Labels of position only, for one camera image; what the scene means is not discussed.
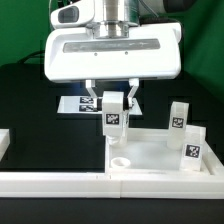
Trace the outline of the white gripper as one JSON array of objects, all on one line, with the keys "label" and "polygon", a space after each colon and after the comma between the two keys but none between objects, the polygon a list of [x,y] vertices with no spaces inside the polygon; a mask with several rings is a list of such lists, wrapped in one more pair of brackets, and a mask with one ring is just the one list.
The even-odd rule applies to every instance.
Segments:
[{"label": "white gripper", "polygon": [[100,104],[94,80],[131,78],[132,107],[139,79],[173,79],[181,70],[181,24],[142,24],[138,0],[78,0],[53,11],[50,20],[46,76],[58,83],[86,80],[94,106]]}]

